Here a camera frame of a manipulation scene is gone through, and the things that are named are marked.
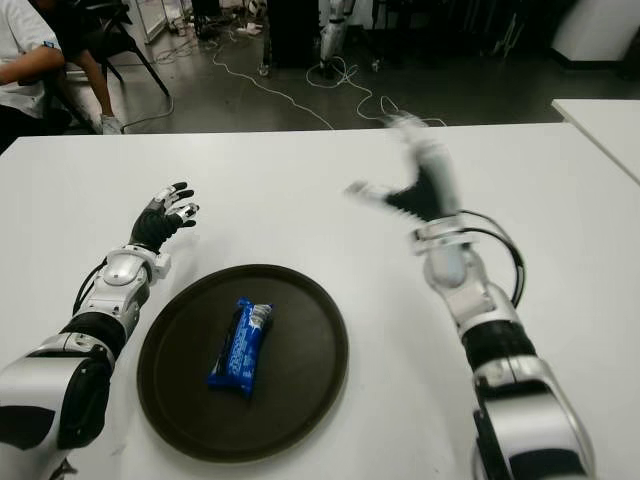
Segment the round tray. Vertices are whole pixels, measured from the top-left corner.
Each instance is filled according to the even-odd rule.
[[[243,296],[274,304],[248,399],[206,383]],[[251,461],[313,429],[340,392],[347,361],[342,317],[322,287],[287,268],[245,265],[199,280],[164,308],[140,352],[138,393],[151,425],[176,449]]]

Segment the white shirt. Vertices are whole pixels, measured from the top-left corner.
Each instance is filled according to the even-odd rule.
[[[55,33],[29,0],[0,0],[0,65],[42,46],[60,49]],[[43,97],[42,82],[29,86],[0,85],[0,105],[35,118],[42,118]]]

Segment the black cable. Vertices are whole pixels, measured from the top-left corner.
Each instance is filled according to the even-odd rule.
[[[511,303],[513,304],[514,308],[517,308],[518,304],[520,303],[520,299],[522,298],[522,293],[524,292],[526,270],[524,267],[524,261],[522,260],[522,255],[520,255],[520,252],[518,251],[516,246],[506,238],[502,237],[501,235],[498,235],[497,233],[492,232],[490,230],[485,230],[484,228],[469,227],[469,228],[463,228],[462,231],[477,232],[477,233],[482,233],[484,235],[489,235],[490,237],[493,237],[499,240],[505,247],[507,247],[507,249],[509,250],[509,253],[511,254],[511,258],[513,259],[513,264],[516,269],[516,284],[513,288]]]
[[[82,302],[84,302],[84,299],[87,298],[87,295],[91,291],[91,288],[93,288],[94,282],[91,282],[91,285],[85,291],[85,288],[89,283],[89,280],[91,280],[95,276],[95,274],[98,273],[98,271],[100,271],[100,269],[104,267],[106,264],[107,264],[107,257],[105,257],[104,260],[102,260],[102,262],[100,263],[100,265],[97,265],[85,277],[84,281],[82,282],[82,285],[80,286],[80,289],[78,290],[78,294],[76,295],[76,300],[75,302],[73,302],[73,315],[75,315],[78,312],[78,310],[80,309],[80,306],[82,305]]]
[[[479,217],[479,218],[482,218],[482,219],[486,220],[491,225],[493,225],[496,228],[496,230],[498,230],[498,232],[500,232],[500,235],[502,235],[504,238],[506,238],[509,242],[513,243],[513,240],[511,239],[511,236],[500,226],[500,224],[498,222],[496,222],[489,215],[484,215],[483,213],[474,212],[473,210],[460,210],[460,213],[464,213],[466,215],[472,215],[474,217]]]

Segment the power cord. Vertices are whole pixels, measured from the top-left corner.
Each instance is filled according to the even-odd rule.
[[[153,116],[151,116],[151,117],[144,117],[144,118],[141,118],[141,119],[136,120],[136,121],[134,121],[134,122],[127,123],[127,124],[125,124],[125,125],[123,125],[123,126],[122,126],[122,128],[120,129],[120,131],[121,131],[122,133],[124,133],[124,129],[125,129],[125,128],[133,127],[134,125],[138,125],[138,124],[140,124],[140,123],[144,123],[144,122],[149,122],[149,121],[151,121],[151,120],[158,120],[158,119],[160,119],[160,118],[166,118],[166,117],[169,117],[170,115],[172,115],[172,114],[173,114],[173,112],[174,112],[174,111],[175,111],[175,102],[174,102],[174,100],[173,100],[173,96],[172,96],[172,95],[169,95],[169,110],[167,110],[167,111],[166,111],[166,112],[164,112],[164,113],[159,113],[158,115],[153,115]]]
[[[347,62],[344,60],[344,58],[339,57],[339,56],[334,56],[333,57],[335,60],[338,60],[341,64],[342,64],[342,70],[340,70],[339,68],[337,68],[335,65],[332,65],[333,69],[340,74],[340,78],[333,84],[329,84],[329,85],[323,85],[323,84],[319,84],[319,83],[315,83],[311,80],[310,78],[310,74],[311,72],[313,72],[314,70],[316,70],[317,68],[320,67],[320,64],[314,65],[313,67],[311,67],[309,70],[307,70],[307,73],[305,74],[305,79],[307,80],[307,83],[309,85],[311,85],[312,87],[316,87],[316,88],[325,88],[325,89],[334,89],[339,87],[340,85],[343,84],[348,84],[358,90],[361,90],[363,92],[366,93],[366,96],[360,100],[360,103],[358,103],[358,105],[356,106],[356,113],[358,114],[358,116],[360,118],[363,118],[365,120],[377,120],[379,122],[382,123],[387,123],[387,119],[385,118],[385,116],[389,116],[389,115],[393,115],[393,114],[398,114],[398,113],[407,113],[404,110],[400,110],[398,108],[398,106],[395,104],[395,102],[393,100],[391,100],[391,98],[389,98],[387,95],[382,95],[380,97],[380,111],[382,112],[382,114],[384,116],[378,116],[378,117],[370,117],[368,115],[365,115],[364,113],[362,113],[360,111],[360,108],[362,107],[362,105],[364,105],[364,103],[366,103],[370,98],[373,97],[373,91],[369,88],[363,87],[362,85],[359,85],[357,83],[355,83],[352,78],[353,76],[358,73],[359,70],[359,66],[357,64],[351,65],[350,67],[347,67]],[[384,102],[389,103],[392,107],[393,107],[393,111],[389,112],[387,111],[387,109],[384,107]],[[425,121],[425,122],[429,122],[429,121],[434,121],[434,122],[439,122],[442,126],[447,126],[447,124],[440,118],[421,118],[420,120]]]
[[[220,46],[220,48],[218,49],[218,51],[215,53],[215,55],[213,56],[213,64],[218,66],[218,67],[224,67],[224,69],[227,71],[227,73],[229,75],[232,75],[234,77],[239,77],[239,78],[244,78],[245,80],[249,80],[251,83],[253,83],[253,85],[260,89],[260,90],[264,90],[267,93],[271,93],[272,95],[278,95],[280,97],[286,98],[287,100],[289,100],[289,102],[291,103],[291,105],[293,105],[296,108],[299,108],[300,110],[303,110],[307,113],[310,113],[311,115],[313,115],[315,118],[317,118],[318,120],[320,120],[322,123],[324,123],[327,128],[329,130],[335,130],[333,128],[333,126],[327,122],[323,117],[321,117],[320,115],[318,115],[316,112],[314,112],[313,110],[311,110],[310,108],[307,108],[303,105],[298,104],[293,97],[291,97],[290,95],[287,95],[286,93],[282,93],[279,92],[278,90],[272,90],[270,88],[265,87],[264,85],[260,85],[255,78],[253,78],[250,75],[245,75],[244,73],[238,73],[238,72],[234,72],[232,71],[229,66],[224,63],[224,62],[220,62],[218,61],[218,55],[220,55],[220,53],[222,52],[224,46]]]
[[[155,63],[158,65],[169,65],[175,63],[179,57],[188,57],[193,54],[193,49],[198,45],[197,38],[190,38],[186,42],[178,45],[175,48],[169,48],[163,50],[154,58]]]

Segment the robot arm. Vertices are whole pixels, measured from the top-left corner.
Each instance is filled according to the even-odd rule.
[[[400,192],[357,183],[350,191],[426,222],[415,232],[416,251],[426,254],[427,283],[445,301],[473,370],[479,404],[474,478],[594,476],[586,430],[472,247],[446,147],[413,117],[396,117],[391,125],[409,143],[416,183]]]
[[[3,480],[63,478],[73,472],[65,460],[69,452],[102,431],[116,360],[149,286],[170,268],[160,247],[179,228],[195,225],[197,205],[173,206],[193,196],[186,187],[177,183],[159,192],[138,217],[129,243],[99,266],[67,326],[0,372]]]
[[[326,68],[331,58],[342,50],[355,3],[356,0],[329,1],[329,22],[322,29],[320,68]]]

